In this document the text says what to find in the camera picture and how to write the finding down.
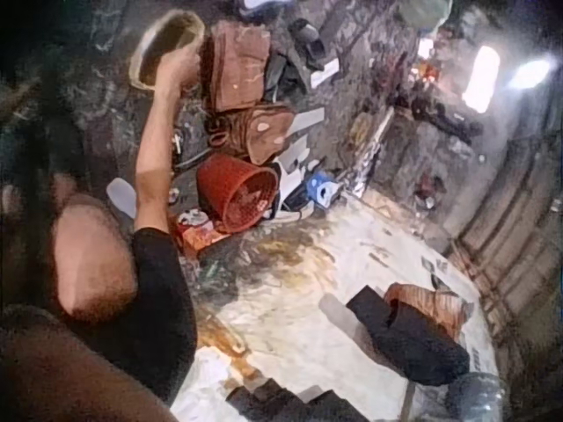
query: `floor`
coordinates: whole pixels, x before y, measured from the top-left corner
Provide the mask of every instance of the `floor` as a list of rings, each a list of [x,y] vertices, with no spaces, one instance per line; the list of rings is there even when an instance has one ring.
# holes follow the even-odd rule
[[[497,374],[471,281],[353,196],[345,194],[326,215],[259,226],[220,245],[192,286],[201,348],[172,407],[180,422],[242,421],[225,398],[238,385],[252,389],[269,378],[305,401],[333,389],[369,420],[399,420],[408,382],[371,348],[345,305],[366,285],[380,294],[393,282],[432,288],[423,258],[478,304],[461,342],[472,371]],[[417,387],[408,412],[436,416],[429,397],[438,400],[439,390]]]

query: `corrugated metal wall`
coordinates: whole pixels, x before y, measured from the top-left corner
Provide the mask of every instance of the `corrugated metal wall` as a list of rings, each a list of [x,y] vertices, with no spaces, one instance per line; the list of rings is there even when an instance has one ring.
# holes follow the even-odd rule
[[[510,142],[504,166],[459,240],[499,343],[534,297],[557,288],[559,152],[558,136]]]

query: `red plastic bucket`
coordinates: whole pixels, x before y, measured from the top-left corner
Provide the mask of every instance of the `red plastic bucket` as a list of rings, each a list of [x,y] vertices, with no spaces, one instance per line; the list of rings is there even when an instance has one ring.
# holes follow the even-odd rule
[[[274,201],[278,177],[234,156],[214,154],[197,171],[199,195],[213,208],[227,233],[251,228]]]

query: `person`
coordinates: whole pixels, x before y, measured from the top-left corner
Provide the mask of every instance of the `person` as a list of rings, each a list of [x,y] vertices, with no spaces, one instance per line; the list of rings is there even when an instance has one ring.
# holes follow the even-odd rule
[[[175,420],[166,405],[193,363],[197,333],[168,225],[170,140],[199,61],[187,46],[158,67],[136,161],[131,250],[103,205],[69,174],[53,177],[56,306],[2,314],[2,420]]]

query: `bright light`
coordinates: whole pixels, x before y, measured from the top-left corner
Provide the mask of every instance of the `bright light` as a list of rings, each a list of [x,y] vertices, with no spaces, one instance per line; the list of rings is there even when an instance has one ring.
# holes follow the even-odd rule
[[[491,103],[500,66],[501,58],[492,48],[482,47],[477,53],[472,78],[462,96],[467,106],[477,113],[486,112]]]
[[[547,60],[536,60],[520,67],[510,82],[511,88],[528,90],[541,84],[547,77],[552,65]]]
[[[425,60],[428,60],[430,58],[430,52],[432,51],[432,48],[434,48],[434,41],[430,38],[423,38],[422,40],[420,40],[419,56]]]

